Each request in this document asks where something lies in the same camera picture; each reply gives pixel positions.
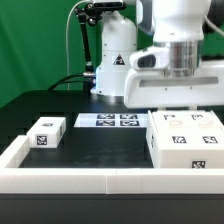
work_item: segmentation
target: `large white box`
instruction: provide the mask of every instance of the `large white box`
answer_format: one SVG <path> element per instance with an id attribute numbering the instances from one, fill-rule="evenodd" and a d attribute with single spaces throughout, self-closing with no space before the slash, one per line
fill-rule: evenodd
<path id="1" fill-rule="evenodd" d="M 65 117 L 41 117 L 27 132 L 30 147 L 57 148 L 65 130 Z"/>
<path id="2" fill-rule="evenodd" d="M 213 111 L 148 113 L 154 168 L 224 168 L 224 128 Z"/>

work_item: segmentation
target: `warning label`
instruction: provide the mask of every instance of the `warning label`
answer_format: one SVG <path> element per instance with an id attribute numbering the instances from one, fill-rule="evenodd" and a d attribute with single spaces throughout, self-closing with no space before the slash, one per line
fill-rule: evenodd
<path id="1" fill-rule="evenodd" d="M 125 65 L 124 60 L 120 54 L 117 56 L 114 65 Z"/>

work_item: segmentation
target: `white box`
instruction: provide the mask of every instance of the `white box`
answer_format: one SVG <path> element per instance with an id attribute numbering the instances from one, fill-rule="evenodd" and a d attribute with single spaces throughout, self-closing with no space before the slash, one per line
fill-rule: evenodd
<path id="1" fill-rule="evenodd" d="M 214 112 L 148 113 L 154 168 L 224 168 L 224 128 Z"/>
<path id="2" fill-rule="evenodd" d="M 30 147 L 57 148 L 65 130 L 65 117 L 41 117 L 27 132 Z"/>
<path id="3" fill-rule="evenodd" d="M 18 168 L 29 151 L 29 138 L 19 135 L 0 156 L 0 168 Z"/>

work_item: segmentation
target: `cable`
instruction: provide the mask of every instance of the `cable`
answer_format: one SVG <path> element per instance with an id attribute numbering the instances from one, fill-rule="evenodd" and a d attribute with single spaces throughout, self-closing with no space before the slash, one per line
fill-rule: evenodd
<path id="1" fill-rule="evenodd" d="M 75 11 L 75 9 L 82 3 L 87 3 L 90 0 L 84 0 L 84 1 L 80 1 L 78 3 L 76 3 L 73 8 L 71 9 L 69 15 L 68 15 L 68 19 L 67 19 L 67 24 L 66 24 L 66 60 L 67 60 L 67 75 L 69 76 L 70 73 L 70 59 L 69 59 L 69 25 L 70 25 L 70 20 L 71 20 L 71 16 L 73 14 L 73 12 Z"/>
<path id="2" fill-rule="evenodd" d="M 207 16 L 204 16 L 205 22 L 208 24 L 208 26 L 213 29 L 214 31 L 216 31 L 217 33 L 219 33 L 222 37 L 224 37 L 224 31 L 222 31 L 221 29 L 219 29 L 214 23 L 212 23 Z"/>
<path id="3" fill-rule="evenodd" d="M 83 77 L 83 74 L 82 73 L 78 73 L 78 74 L 74 74 L 74 75 L 69 75 L 69 76 L 66 76 L 60 80 L 58 80 L 55 84 L 53 84 L 52 86 L 50 86 L 48 88 L 48 90 L 53 90 L 57 85 L 61 84 L 61 83 L 66 83 L 65 81 L 66 80 L 69 80 L 69 79 L 72 79 L 72 78 L 75 78 L 75 77 Z"/>
<path id="4" fill-rule="evenodd" d="M 50 86 L 48 88 L 48 91 L 52 91 L 54 90 L 58 85 L 61 85 L 61 84 L 70 84 L 70 83 L 90 83 L 89 81 L 65 81 L 65 82 L 57 82 L 55 83 L 54 85 Z"/>

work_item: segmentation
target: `white foam block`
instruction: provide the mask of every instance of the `white foam block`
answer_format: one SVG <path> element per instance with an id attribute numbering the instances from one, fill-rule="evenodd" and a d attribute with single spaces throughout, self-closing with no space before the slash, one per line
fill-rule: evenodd
<path id="1" fill-rule="evenodd" d="M 65 130 L 65 117 L 41 117 L 27 132 L 30 147 L 57 148 Z"/>
<path id="2" fill-rule="evenodd" d="M 0 169 L 0 193 L 105 194 L 104 169 Z"/>
<path id="3" fill-rule="evenodd" d="M 224 129 L 214 112 L 149 112 L 154 168 L 224 168 Z"/>
<path id="4" fill-rule="evenodd" d="M 0 156 L 0 168 L 18 168 L 29 151 L 29 138 L 19 135 Z"/>
<path id="5" fill-rule="evenodd" d="M 223 169 L 117 170 L 107 175 L 107 194 L 223 194 Z"/>

